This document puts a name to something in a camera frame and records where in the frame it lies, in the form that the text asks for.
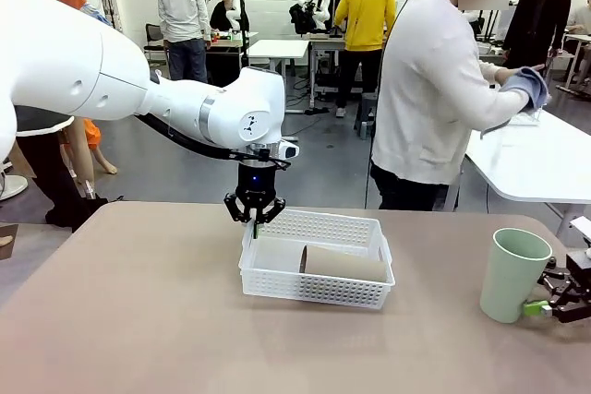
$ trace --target blue rag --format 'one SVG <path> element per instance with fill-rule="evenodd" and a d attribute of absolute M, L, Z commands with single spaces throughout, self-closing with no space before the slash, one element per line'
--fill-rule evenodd
<path fill-rule="evenodd" d="M 507 80 L 507 83 L 501 88 L 501 92 L 510 90 L 521 90 L 529 96 L 529 102 L 521 111 L 522 113 L 535 113 L 548 102 L 549 91 L 546 81 L 535 69 L 530 67 L 521 68 L 516 74 L 511 76 Z M 510 121 L 507 121 L 502 125 L 483 131 L 480 134 L 480 138 L 483 138 L 486 134 L 496 131 L 497 129 L 505 127 L 509 122 Z"/>

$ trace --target yellow hoodie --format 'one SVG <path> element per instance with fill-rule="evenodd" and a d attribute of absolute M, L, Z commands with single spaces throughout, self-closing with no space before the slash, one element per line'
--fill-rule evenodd
<path fill-rule="evenodd" d="M 334 24 L 338 27 L 348 19 L 344 37 L 348 51 L 375 51 L 383 45 L 384 22 L 389 34 L 395 17 L 395 0 L 341 0 Z"/>

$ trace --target white shirt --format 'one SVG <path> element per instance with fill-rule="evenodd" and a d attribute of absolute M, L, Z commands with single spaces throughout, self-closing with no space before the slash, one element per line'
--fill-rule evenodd
<path fill-rule="evenodd" d="M 585 27 L 584 30 L 573 31 L 573 34 L 591 33 L 591 8 L 589 6 L 581 6 L 575 9 L 569 17 L 568 25 L 583 25 Z"/>
<path fill-rule="evenodd" d="M 521 91 L 491 90 L 472 28 L 450 0 L 409 0 L 386 46 L 372 160 L 399 178 L 453 182 L 473 129 L 508 121 Z"/>
<path fill-rule="evenodd" d="M 169 42 L 211 40 L 205 0 L 158 0 L 158 16 L 163 36 Z"/>

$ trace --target white sweater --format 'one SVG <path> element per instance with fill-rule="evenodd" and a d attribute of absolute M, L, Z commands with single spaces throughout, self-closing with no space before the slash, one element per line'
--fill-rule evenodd
<path fill-rule="evenodd" d="M 489 88 L 498 70 L 478 61 L 474 32 L 449 0 L 409 0 L 384 54 L 374 163 L 401 179 L 452 183 L 471 131 L 527 104 L 524 92 Z"/>

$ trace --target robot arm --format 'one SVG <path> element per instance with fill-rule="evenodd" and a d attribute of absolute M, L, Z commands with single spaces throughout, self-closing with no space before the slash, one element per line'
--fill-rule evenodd
<path fill-rule="evenodd" d="M 274 173 L 298 148 L 282 141 L 284 84 L 274 73 L 246 68 L 224 89 L 151 74 L 138 46 L 118 31 L 55 0 L 0 0 L 10 36 L 0 59 L 0 157 L 16 134 L 14 105 L 99 120 L 130 115 L 198 153 L 241 161 L 235 220 L 269 221 Z M 236 199 L 244 212 L 235 207 Z"/>
<path fill-rule="evenodd" d="M 314 0 L 299 0 L 298 4 L 304 7 L 305 5 L 313 4 Z M 330 4 L 331 0 L 320 0 L 320 6 L 314 5 L 314 13 L 312 18 L 316 23 L 317 30 L 326 30 L 326 25 L 324 22 L 331 18 L 331 11 L 330 11 Z"/>
<path fill-rule="evenodd" d="M 230 21 L 230 25 L 232 25 L 232 30 L 240 31 L 240 16 L 242 15 L 242 6 L 240 5 L 240 0 L 232 0 L 232 9 L 225 13 L 225 16 Z"/>

